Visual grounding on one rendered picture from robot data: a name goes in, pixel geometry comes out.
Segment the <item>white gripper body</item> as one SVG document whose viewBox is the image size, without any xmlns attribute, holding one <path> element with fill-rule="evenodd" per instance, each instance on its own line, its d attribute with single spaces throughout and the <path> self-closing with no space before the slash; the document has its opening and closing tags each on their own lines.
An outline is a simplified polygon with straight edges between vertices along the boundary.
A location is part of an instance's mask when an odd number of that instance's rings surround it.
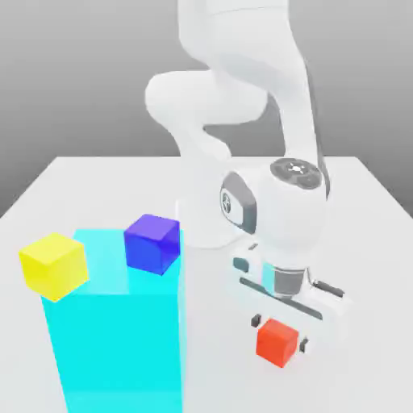
<svg viewBox="0 0 413 413">
<path fill-rule="evenodd" d="M 292 327 L 301 338 L 342 338 L 347 333 L 352 300 L 343 290 L 306 274 L 297 294 L 271 291 L 268 282 L 248 274 L 238 280 L 258 313 Z"/>
</svg>

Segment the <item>small red cube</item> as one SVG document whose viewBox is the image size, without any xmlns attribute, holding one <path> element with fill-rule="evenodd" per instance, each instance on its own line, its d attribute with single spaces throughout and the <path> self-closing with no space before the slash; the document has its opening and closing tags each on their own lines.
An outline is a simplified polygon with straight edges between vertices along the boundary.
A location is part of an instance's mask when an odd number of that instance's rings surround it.
<svg viewBox="0 0 413 413">
<path fill-rule="evenodd" d="M 295 354 L 298 331 L 275 319 L 268 319 L 257 333 L 256 355 L 284 368 Z"/>
</svg>

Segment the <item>small blue cube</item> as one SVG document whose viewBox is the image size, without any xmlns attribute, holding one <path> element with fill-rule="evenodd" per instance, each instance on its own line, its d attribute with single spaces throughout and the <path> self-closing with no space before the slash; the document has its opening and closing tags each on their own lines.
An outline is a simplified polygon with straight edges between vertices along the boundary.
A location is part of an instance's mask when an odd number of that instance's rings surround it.
<svg viewBox="0 0 413 413">
<path fill-rule="evenodd" d="M 142 215 L 123 233 L 127 265 L 163 275 L 180 255 L 180 235 L 177 220 Z"/>
</svg>

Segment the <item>small yellow cube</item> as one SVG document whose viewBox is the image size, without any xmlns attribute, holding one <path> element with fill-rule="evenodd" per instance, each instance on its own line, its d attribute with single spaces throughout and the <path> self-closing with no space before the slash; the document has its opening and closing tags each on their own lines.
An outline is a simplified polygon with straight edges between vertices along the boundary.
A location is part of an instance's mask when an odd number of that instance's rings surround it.
<svg viewBox="0 0 413 413">
<path fill-rule="evenodd" d="M 53 232 L 19 251 L 27 286 L 58 302 L 89 280 L 84 245 Z"/>
</svg>

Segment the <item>large cyan box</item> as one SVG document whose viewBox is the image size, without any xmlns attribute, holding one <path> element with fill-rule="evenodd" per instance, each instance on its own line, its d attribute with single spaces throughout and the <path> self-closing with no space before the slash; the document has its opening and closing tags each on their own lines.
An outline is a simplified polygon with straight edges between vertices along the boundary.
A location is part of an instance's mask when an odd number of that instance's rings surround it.
<svg viewBox="0 0 413 413">
<path fill-rule="evenodd" d="M 123 232 L 78 229 L 89 281 L 42 304 L 68 413 L 183 413 L 185 272 L 127 266 Z"/>
</svg>

